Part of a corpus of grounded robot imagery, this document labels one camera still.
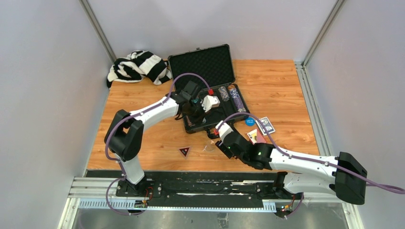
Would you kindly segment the blue small blind button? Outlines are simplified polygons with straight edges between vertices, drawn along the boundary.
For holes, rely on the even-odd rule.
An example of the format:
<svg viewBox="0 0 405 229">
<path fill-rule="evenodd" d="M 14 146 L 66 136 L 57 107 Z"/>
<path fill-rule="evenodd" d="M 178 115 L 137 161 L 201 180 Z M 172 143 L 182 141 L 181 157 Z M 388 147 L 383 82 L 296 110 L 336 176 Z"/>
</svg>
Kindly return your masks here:
<svg viewBox="0 0 405 229">
<path fill-rule="evenodd" d="M 256 122 L 253 118 L 249 117 L 249 118 L 245 119 L 245 124 L 247 126 L 254 126 L 256 124 Z"/>
</svg>

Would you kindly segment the blue playing card box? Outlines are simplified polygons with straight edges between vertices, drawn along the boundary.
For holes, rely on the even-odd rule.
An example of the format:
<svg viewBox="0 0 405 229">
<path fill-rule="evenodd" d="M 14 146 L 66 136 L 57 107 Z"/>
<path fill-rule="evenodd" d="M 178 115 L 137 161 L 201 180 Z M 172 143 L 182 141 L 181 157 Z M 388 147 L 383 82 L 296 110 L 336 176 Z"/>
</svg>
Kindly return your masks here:
<svg viewBox="0 0 405 229">
<path fill-rule="evenodd" d="M 268 117 L 262 117 L 258 121 L 256 120 L 256 123 L 262 135 L 272 134 L 276 131 Z"/>
</svg>

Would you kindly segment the black poker set case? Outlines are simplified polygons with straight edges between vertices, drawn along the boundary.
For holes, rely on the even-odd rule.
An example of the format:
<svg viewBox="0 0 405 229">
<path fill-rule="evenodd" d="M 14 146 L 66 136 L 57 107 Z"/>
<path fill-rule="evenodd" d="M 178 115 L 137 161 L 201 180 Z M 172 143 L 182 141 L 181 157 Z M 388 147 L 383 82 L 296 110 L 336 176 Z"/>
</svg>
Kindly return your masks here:
<svg viewBox="0 0 405 229">
<path fill-rule="evenodd" d="M 214 95 L 220 100 L 220 105 L 206 114 L 202 124 L 189 127 L 184 117 L 182 120 L 186 133 L 205 131 L 210 139 L 216 139 L 219 136 L 214 133 L 214 128 L 226 117 L 233 116 L 227 121 L 230 126 L 248 118 L 249 109 L 235 82 L 236 77 L 228 44 L 171 55 L 168 57 L 168 65 L 173 79 L 176 80 L 174 84 L 176 90 L 183 89 L 189 81 L 193 81 L 202 88 L 198 95 L 201 100 L 208 95 L 209 89 L 213 89 Z M 228 86 L 231 84 L 237 88 L 246 112 L 238 112 L 228 91 Z M 222 100 L 218 91 L 222 86 L 227 88 L 230 97 L 228 102 Z"/>
</svg>

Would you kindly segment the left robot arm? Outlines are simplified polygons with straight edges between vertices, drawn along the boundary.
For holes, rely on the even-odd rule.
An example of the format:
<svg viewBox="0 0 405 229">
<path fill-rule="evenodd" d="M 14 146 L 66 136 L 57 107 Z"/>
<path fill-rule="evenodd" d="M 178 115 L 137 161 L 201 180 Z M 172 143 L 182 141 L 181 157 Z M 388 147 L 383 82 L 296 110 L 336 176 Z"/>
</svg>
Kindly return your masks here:
<svg viewBox="0 0 405 229">
<path fill-rule="evenodd" d="M 132 112 L 119 110 L 105 136 L 107 158 L 119 163 L 124 179 L 129 182 L 128 191 L 135 197 L 146 192 L 142 181 L 144 170 L 141 168 L 138 153 L 141 149 L 143 134 L 153 125 L 181 114 L 191 115 L 198 121 L 206 111 L 198 101 L 201 87 L 189 81 L 183 89 L 169 92 L 157 102 Z"/>
</svg>

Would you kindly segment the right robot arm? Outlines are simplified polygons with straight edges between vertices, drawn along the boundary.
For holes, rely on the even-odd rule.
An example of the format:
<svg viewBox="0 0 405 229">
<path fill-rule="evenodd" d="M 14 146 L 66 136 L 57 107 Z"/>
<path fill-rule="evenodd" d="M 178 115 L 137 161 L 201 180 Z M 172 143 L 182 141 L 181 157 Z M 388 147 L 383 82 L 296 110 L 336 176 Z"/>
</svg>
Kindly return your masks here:
<svg viewBox="0 0 405 229">
<path fill-rule="evenodd" d="M 277 198 L 310 192 L 335 194 L 355 205 L 365 203 L 367 170 L 350 153 L 340 152 L 338 157 L 306 155 L 268 143 L 253 144 L 233 129 L 218 134 L 219 146 L 228 158 L 237 158 L 257 170 L 279 171 L 273 185 Z"/>
</svg>

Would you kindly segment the red playing card box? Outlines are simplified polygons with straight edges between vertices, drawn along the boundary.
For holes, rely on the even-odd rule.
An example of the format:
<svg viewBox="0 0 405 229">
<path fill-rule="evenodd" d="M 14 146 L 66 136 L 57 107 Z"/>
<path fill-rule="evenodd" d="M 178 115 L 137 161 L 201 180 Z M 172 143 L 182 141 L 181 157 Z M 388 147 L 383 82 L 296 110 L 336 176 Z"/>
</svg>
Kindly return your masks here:
<svg viewBox="0 0 405 229">
<path fill-rule="evenodd" d="M 252 144 L 257 144 L 257 143 L 267 143 L 263 135 L 260 133 L 258 129 L 254 129 L 248 133 L 246 133 L 248 140 Z"/>
</svg>

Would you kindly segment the clear acrylic dealer button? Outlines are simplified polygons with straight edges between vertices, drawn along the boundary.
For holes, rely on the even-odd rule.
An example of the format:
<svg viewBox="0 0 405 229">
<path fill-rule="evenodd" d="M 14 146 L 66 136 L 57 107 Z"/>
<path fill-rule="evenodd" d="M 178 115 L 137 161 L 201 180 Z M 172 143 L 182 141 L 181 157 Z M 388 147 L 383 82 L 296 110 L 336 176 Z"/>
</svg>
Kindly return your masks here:
<svg viewBox="0 0 405 229">
<path fill-rule="evenodd" d="M 204 152 L 212 152 L 212 151 L 215 150 L 215 148 L 216 148 L 215 142 L 212 141 L 212 140 L 210 140 L 210 141 L 207 141 L 207 142 L 205 143 L 205 146 L 204 146 L 203 151 L 204 151 Z"/>
</svg>

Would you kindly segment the blue purple chip stack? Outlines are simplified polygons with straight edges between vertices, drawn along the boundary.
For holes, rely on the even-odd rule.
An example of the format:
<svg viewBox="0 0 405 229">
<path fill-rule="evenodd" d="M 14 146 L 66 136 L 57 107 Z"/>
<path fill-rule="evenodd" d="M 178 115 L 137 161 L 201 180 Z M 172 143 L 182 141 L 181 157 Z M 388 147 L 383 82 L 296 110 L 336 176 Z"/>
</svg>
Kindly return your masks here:
<svg viewBox="0 0 405 229">
<path fill-rule="evenodd" d="M 238 110 L 238 112 L 246 112 L 245 106 L 242 102 L 242 99 L 240 97 L 240 94 L 237 90 L 237 88 L 231 84 L 228 86 L 228 91 L 230 93 L 231 98 L 233 99 L 233 102 Z"/>
</svg>

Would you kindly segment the triangular all in marker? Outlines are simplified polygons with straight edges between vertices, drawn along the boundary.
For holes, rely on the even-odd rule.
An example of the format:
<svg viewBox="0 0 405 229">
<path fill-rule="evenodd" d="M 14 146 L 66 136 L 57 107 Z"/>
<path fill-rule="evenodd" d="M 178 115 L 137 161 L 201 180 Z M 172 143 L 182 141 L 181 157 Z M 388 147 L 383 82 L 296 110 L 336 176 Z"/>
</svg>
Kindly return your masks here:
<svg viewBox="0 0 405 229">
<path fill-rule="evenodd" d="M 189 153 L 190 153 L 190 151 L 191 151 L 191 147 L 190 147 L 190 146 L 181 147 L 181 148 L 178 149 L 178 151 L 180 152 L 180 154 L 181 154 L 185 159 L 187 159 L 187 158 L 188 158 L 188 155 L 189 155 Z"/>
</svg>

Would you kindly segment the black white striped cloth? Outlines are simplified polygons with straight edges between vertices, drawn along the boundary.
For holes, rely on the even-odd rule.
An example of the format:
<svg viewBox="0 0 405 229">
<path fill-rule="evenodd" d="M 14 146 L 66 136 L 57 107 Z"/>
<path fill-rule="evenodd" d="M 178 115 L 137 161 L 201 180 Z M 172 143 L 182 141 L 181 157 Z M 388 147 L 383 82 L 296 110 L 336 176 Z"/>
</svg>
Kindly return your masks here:
<svg viewBox="0 0 405 229">
<path fill-rule="evenodd" d="M 114 61 L 107 75 L 106 84 L 113 82 L 139 83 L 149 79 L 154 85 L 161 85 L 172 79 L 168 63 L 150 51 L 136 50 Z"/>
</svg>

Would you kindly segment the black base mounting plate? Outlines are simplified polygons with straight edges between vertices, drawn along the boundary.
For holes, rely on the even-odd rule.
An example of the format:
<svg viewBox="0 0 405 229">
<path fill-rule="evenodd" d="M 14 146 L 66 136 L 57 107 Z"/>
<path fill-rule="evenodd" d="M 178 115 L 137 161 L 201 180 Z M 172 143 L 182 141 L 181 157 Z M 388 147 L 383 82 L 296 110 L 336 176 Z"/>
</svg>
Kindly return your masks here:
<svg viewBox="0 0 405 229">
<path fill-rule="evenodd" d="M 116 195 L 145 199 L 151 207 L 260 208 L 264 200 L 298 203 L 281 173 L 147 171 L 137 185 L 119 181 Z"/>
</svg>

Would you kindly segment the aluminium frame rail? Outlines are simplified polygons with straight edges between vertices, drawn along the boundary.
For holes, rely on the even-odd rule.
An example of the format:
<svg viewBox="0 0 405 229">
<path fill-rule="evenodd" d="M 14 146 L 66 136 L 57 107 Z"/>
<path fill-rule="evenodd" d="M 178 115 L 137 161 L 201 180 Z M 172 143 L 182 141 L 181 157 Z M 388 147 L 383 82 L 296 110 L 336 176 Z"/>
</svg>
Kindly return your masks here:
<svg viewBox="0 0 405 229">
<path fill-rule="evenodd" d="M 294 65 L 306 103 L 319 153 L 321 156 L 331 156 L 332 152 L 329 146 L 328 137 L 323 128 L 319 107 L 317 105 L 315 94 L 312 90 L 312 85 L 309 75 L 306 71 L 306 67 L 301 62 L 294 62 Z"/>
</svg>

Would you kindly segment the left aluminium corner post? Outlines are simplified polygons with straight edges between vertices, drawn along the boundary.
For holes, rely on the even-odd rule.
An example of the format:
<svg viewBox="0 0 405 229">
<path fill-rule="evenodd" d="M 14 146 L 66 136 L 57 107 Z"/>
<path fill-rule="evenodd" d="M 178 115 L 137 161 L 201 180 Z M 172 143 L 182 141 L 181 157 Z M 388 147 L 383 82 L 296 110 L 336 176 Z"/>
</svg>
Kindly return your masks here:
<svg viewBox="0 0 405 229">
<path fill-rule="evenodd" d="M 117 57 L 108 41 L 107 36 L 105 35 L 101 24 L 99 23 L 93 9 L 92 6 L 90 4 L 90 2 L 88 0 L 79 0 L 79 3 L 81 4 L 86 16 L 88 17 L 90 23 L 92 24 L 100 42 L 102 43 L 109 59 L 111 60 L 111 62 L 114 62 Z"/>
</svg>

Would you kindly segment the aluminium corner post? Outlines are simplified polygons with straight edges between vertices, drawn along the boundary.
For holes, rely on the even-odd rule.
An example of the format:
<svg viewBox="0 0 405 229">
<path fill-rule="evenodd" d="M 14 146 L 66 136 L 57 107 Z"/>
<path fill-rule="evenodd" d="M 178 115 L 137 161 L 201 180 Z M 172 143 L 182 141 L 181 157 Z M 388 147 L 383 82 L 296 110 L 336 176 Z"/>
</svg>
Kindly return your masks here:
<svg viewBox="0 0 405 229">
<path fill-rule="evenodd" d="M 88 0 L 79 0 L 79 3 L 81 4 L 86 16 L 88 17 L 90 23 L 92 24 L 100 42 L 102 43 L 109 59 L 111 60 L 111 62 L 114 62 L 117 57 L 108 41 L 107 36 L 105 35 L 101 24 L 99 23 L 93 9 L 92 6 L 90 4 L 90 2 Z"/>
<path fill-rule="evenodd" d="M 337 18 L 339 12 L 341 11 L 342 7 L 344 6 L 346 0 L 336 0 L 332 9 L 330 10 L 326 20 L 324 21 L 323 25 L 321 26 L 320 31 L 318 32 L 315 40 L 313 41 L 312 45 L 310 46 L 307 54 L 304 57 L 304 60 L 301 62 L 302 67 L 306 67 L 309 65 L 311 59 L 313 58 L 317 48 L 321 44 L 323 38 L 331 28 L 333 22 Z"/>
</svg>

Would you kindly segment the right aluminium corner post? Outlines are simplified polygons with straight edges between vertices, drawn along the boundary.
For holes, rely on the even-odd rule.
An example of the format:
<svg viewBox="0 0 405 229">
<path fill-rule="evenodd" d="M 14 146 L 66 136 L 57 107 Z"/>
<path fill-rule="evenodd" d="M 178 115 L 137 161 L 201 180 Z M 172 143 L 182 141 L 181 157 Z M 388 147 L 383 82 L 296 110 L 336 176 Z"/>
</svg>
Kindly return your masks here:
<svg viewBox="0 0 405 229">
<path fill-rule="evenodd" d="M 307 54 L 304 57 L 304 60 L 301 62 L 302 67 L 306 67 L 309 65 L 311 59 L 313 58 L 317 48 L 321 44 L 323 38 L 331 28 L 333 22 L 337 18 L 339 12 L 341 11 L 342 7 L 344 6 L 346 0 L 336 0 L 332 9 L 330 10 L 326 20 L 324 21 L 323 25 L 321 26 L 320 31 L 318 32 L 315 40 L 313 41 L 312 45 L 310 46 Z"/>
</svg>

